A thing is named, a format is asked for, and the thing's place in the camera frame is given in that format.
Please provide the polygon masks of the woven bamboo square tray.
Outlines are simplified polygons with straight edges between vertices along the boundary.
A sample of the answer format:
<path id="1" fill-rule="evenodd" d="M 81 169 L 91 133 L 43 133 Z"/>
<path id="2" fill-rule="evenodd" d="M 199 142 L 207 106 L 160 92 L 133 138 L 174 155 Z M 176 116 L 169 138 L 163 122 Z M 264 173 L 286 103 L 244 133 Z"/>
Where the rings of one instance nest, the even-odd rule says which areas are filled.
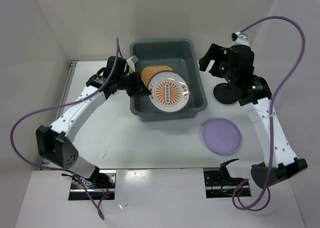
<path id="1" fill-rule="evenodd" d="M 148 86 L 150 79 L 157 73 L 162 71 L 173 71 L 173 69 L 166 65 L 148 66 L 141 72 L 141 78 L 145 86 Z"/>

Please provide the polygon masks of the round patterned plate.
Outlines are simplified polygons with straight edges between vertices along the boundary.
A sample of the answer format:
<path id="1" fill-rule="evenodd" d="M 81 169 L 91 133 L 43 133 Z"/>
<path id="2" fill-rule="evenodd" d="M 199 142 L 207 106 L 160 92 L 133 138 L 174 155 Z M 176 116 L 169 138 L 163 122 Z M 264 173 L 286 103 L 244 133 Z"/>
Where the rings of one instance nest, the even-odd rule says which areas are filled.
<path id="1" fill-rule="evenodd" d="M 161 112 L 174 113 L 184 109 L 191 98 L 185 79 L 174 71 L 161 71 L 151 77 L 147 88 L 152 105 Z"/>

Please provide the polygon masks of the purple round plate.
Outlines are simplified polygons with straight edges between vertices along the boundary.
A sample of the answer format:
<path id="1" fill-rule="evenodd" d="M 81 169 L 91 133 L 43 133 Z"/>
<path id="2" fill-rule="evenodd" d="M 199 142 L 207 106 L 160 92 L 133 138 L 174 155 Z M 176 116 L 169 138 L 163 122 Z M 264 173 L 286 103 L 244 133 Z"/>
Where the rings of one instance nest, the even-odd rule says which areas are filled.
<path id="1" fill-rule="evenodd" d="M 235 154 L 242 143 L 240 129 L 226 118 L 207 120 L 203 127 L 202 137 L 209 150 L 222 156 Z"/>

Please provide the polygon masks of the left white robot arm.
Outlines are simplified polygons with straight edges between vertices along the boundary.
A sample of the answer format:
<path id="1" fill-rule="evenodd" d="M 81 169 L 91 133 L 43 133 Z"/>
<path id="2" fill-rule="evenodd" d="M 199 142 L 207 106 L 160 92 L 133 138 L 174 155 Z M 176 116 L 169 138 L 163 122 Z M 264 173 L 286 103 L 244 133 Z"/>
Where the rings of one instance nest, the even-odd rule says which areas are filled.
<path id="1" fill-rule="evenodd" d="M 39 155 L 62 169 L 77 174 L 89 188 L 106 180 L 99 167 L 79 155 L 73 141 L 93 112 L 116 91 L 124 90 L 129 97 L 150 95 L 135 68 L 137 61 L 136 56 L 128 59 L 109 57 L 106 67 L 101 68 L 86 82 L 76 105 L 69 107 L 49 126 L 38 127 L 36 141 Z"/>

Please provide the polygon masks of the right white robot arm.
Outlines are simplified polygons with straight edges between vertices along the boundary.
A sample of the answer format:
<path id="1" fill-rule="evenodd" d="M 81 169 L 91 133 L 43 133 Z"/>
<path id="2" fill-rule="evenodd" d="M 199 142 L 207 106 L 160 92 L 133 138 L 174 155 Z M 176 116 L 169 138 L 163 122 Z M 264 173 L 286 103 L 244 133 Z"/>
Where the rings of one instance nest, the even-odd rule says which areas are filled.
<path id="1" fill-rule="evenodd" d="M 232 34 L 229 47 L 211 44 L 199 69 L 222 78 L 224 83 L 213 89 L 214 98 L 222 104 L 239 103 L 250 118 L 257 133 L 264 161 L 250 166 L 255 184 L 263 188 L 287 180 L 305 170 L 305 159 L 292 150 L 277 118 L 267 81 L 255 75 L 254 52 L 249 38 L 242 32 Z"/>

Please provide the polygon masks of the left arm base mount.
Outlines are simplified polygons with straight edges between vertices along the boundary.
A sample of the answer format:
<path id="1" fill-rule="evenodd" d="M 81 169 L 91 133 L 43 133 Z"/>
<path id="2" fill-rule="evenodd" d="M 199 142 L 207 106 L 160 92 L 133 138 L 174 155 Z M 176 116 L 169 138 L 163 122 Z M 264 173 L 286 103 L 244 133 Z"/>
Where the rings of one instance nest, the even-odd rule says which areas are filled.
<path id="1" fill-rule="evenodd" d="M 82 182 L 93 200 L 98 201 L 115 199 L 117 170 L 100 170 L 99 180 L 93 184 L 82 178 Z M 85 189 L 75 178 L 71 179 L 69 190 L 69 201 L 85 201 L 89 200 Z"/>

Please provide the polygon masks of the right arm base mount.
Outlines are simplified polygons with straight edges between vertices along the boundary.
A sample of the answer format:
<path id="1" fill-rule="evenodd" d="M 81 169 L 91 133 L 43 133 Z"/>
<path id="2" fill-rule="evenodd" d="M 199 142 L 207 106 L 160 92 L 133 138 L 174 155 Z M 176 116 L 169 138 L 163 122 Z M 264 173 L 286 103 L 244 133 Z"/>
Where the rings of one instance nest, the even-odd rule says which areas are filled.
<path id="1" fill-rule="evenodd" d="M 231 198 L 236 186 L 243 181 L 241 178 L 225 180 L 218 168 L 204 169 L 203 177 L 207 199 Z"/>

